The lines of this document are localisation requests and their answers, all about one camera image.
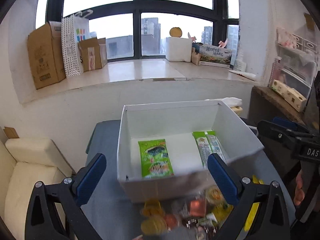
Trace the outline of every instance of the gray table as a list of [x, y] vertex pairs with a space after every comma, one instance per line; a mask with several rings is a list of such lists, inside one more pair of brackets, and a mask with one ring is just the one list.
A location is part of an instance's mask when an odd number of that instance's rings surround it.
[[[116, 152], [120, 120], [100, 122], [96, 125], [87, 147], [87, 163], [97, 154], [107, 158], [107, 168], [101, 177], [87, 205], [82, 206], [84, 214], [103, 240], [131, 240], [141, 234], [141, 204], [132, 204], [117, 181]], [[263, 151], [232, 163], [232, 168], [240, 176], [253, 174], [264, 183], [276, 180], [280, 183], [286, 201], [290, 224], [294, 221], [295, 207], [280, 176]], [[149, 239], [194, 239], [193, 233], [178, 228], [169, 234]]]

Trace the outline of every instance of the white shopping bag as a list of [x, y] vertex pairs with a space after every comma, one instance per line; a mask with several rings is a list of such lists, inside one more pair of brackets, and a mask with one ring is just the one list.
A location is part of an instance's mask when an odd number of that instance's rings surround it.
[[78, 42], [90, 38], [89, 20], [71, 15], [62, 19], [61, 43], [66, 77], [83, 73]]

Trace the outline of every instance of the styrofoam box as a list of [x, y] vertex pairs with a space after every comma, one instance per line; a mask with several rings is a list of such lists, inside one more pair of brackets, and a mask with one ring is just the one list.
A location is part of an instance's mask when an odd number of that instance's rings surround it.
[[[134, 203], [176, 198], [215, 182], [202, 166], [194, 131], [216, 131], [227, 162], [254, 154], [263, 145], [222, 101], [188, 101], [124, 106], [117, 150], [117, 178]], [[141, 174], [138, 141], [165, 139], [173, 176], [146, 179]]]

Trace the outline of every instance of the white bottle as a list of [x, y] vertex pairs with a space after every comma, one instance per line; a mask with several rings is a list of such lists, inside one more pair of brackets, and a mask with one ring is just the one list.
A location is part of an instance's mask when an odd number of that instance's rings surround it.
[[245, 72], [247, 64], [243, 62], [243, 51], [239, 50], [233, 70]]

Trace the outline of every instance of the window sill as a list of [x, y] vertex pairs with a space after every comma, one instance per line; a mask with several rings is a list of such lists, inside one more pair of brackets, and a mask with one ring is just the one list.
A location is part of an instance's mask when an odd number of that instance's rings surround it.
[[194, 79], [231, 80], [256, 85], [257, 83], [233, 74], [227, 68], [196, 66], [187, 62], [169, 62], [166, 59], [138, 59], [110, 62], [104, 68], [87, 71], [66, 78], [59, 83], [36, 90], [23, 102], [59, 94], [88, 86], [124, 81], [187, 81]]

